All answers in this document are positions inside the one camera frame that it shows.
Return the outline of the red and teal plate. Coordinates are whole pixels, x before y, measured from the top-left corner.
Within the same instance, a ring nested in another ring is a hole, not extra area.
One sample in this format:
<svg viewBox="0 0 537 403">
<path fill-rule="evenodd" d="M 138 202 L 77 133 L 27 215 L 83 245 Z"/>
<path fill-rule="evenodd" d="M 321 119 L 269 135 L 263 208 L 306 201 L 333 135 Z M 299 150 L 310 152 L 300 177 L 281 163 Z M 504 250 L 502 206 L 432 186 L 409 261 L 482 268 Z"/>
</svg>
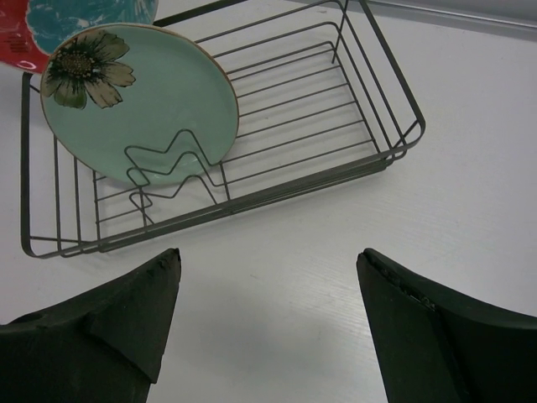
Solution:
<svg viewBox="0 0 537 403">
<path fill-rule="evenodd" d="M 152 24 L 156 0 L 2 0 L 1 63 L 40 73 L 71 36 L 102 24 Z"/>
</svg>

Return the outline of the green flower plate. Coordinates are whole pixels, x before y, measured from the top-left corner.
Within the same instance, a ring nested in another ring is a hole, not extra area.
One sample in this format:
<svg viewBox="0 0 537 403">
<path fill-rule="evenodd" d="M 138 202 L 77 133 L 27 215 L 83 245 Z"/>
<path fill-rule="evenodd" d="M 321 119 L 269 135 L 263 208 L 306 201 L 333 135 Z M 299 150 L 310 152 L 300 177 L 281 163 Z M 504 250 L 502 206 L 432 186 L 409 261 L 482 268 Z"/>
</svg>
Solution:
<svg viewBox="0 0 537 403">
<path fill-rule="evenodd" d="M 51 55 L 40 80 L 45 120 L 81 163 L 135 185 L 173 185 L 220 162 L 239 110 L 223 69 L 167 29 L 105 24 Z"/>
</svg>

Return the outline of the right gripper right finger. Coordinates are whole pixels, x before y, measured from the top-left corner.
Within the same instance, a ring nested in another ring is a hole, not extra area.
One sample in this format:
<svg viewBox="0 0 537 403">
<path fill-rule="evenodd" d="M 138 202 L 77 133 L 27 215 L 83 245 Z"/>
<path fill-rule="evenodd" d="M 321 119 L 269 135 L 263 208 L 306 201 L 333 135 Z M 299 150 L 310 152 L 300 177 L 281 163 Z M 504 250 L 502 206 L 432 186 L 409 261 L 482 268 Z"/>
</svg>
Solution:
<svg viewBox="0 0 537 403">
<path fill-rule="evenodd" d="M 479 301 L 374 249 L 357 277 L 390 402 L 534 402 L 536 319 Z"/>
</svg>

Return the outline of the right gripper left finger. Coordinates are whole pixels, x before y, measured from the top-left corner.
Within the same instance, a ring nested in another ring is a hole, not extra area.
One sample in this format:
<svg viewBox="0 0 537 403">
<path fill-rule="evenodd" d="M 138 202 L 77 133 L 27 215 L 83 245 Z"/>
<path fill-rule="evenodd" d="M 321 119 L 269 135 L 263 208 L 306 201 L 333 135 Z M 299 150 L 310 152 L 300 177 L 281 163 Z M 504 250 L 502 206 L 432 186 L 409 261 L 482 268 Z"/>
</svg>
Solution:
<svg viewBox="0 0 537 403">
<path fill-rule="evenodd" d="M 145 402 L 180 289 L 178 249 L 1 326 L 3 402 Z"/>
</svg>

